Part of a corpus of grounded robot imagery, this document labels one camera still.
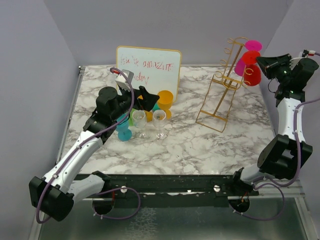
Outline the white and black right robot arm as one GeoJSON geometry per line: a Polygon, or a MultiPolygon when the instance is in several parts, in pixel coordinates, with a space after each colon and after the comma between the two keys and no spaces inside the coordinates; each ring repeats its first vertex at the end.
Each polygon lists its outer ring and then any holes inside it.
{"type": "Polygon", "coordinates": [[[290,54],[255,58],[265,77],[279,83],[274,94],[278,133],[262,150],[257,164],[243,167],[233,174],[229,189],[234,195],[250,193],[255,183],[266,179],[279,187],[291,185],[311,156],[313,148],[303,135],[302,111],[308,104],[304,88],[319,68],[318,63],[311,59],[314,55],[315,51],[304,50],[295,58],[290,54]]]}

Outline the blue plastic wine glass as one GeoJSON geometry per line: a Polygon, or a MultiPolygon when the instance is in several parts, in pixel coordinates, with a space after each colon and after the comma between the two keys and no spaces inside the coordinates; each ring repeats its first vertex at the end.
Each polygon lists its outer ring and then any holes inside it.
{"type": "Polygon", "coordinates": [[[129,117],[116,126],[118,139],[122,142],[129,141],[132,137],[132,131],[129,129],[129,117]]]}

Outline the green plastic wine glass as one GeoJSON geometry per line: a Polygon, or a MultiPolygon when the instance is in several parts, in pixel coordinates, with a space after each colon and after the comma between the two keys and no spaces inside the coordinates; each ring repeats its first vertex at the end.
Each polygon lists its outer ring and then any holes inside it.
{"type": "Polygon", "coordinates": [[[130,127],[133,127],[135,126],[135,118],[134,118],[134,112],[135,112],[135,109],[132,109],[131,112],[130,112],[130,115],[129,115],[129,126],[130,127]]]}

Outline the red plastic wine glass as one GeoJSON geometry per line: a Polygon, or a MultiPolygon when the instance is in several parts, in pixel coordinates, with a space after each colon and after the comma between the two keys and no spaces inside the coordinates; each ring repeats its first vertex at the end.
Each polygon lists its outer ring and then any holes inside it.
{"type": "Polygon", "coordinates": [[[261,79],[262,79],[261,70],[257,65],[257,57],[256,57],[255,64],[251,64],[245,68],[243,73],[243,78],[244,78],[244,83],[250,87],[256,86],[261,82],[261,79]]]}

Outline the pink plastic wine glass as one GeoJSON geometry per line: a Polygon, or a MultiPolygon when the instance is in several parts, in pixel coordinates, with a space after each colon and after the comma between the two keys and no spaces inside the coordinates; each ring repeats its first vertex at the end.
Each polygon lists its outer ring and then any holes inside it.
{"type": "Polygon", "coordinates": [[[257,63],[256,57],[260,56],[260,50],[263,48],[263,45],[260,41],[248,40],[244,44],[244,47],[247,51],[238,60],[234,69],[235,73],[239,76],[243,76],[246,67],[257,63]]]}

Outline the yellow plastic wine glass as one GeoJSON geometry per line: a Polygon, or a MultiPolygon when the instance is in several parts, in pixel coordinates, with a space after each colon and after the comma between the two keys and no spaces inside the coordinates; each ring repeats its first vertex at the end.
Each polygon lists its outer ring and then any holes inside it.
{"type": "Polygon", "coordinates": [[[169,90],[161,90],[157,95],[159,96],[158,107],[166,113],[166,118],[170,119],[172,117],[170,108],[173,105],[174,95],[169,90]]]}

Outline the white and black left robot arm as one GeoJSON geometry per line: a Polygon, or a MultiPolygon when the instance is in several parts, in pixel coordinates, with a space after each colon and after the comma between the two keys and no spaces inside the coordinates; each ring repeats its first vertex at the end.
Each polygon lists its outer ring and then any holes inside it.
{"type": "Polygon", "coordinates": [[[102,88],[96,98],[96,108],[86,121],[83,131],[67,154],[43,177],[29,182],[31,204],[36,208],[36,221],[40,212],[60,222],[71,212],[74,204],[90,196],[106,197],[111,190],[108,177],[93,172],[83,180],[75,180],[87,160],[108,140],[116,126],[130,116],[132,109],[150,111],[159,96],[138,89],[121,90],[111,86],[102,88]]]}

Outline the orange plastic wine glass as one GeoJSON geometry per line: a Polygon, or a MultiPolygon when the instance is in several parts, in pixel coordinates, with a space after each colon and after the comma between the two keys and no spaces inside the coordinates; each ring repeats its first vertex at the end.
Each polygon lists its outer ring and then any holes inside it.
{"type": "Polygon", "coordinates": [[[153,113],[151,111],[145,111],[147,122],[151,122],[153,120],[153,113]]]}

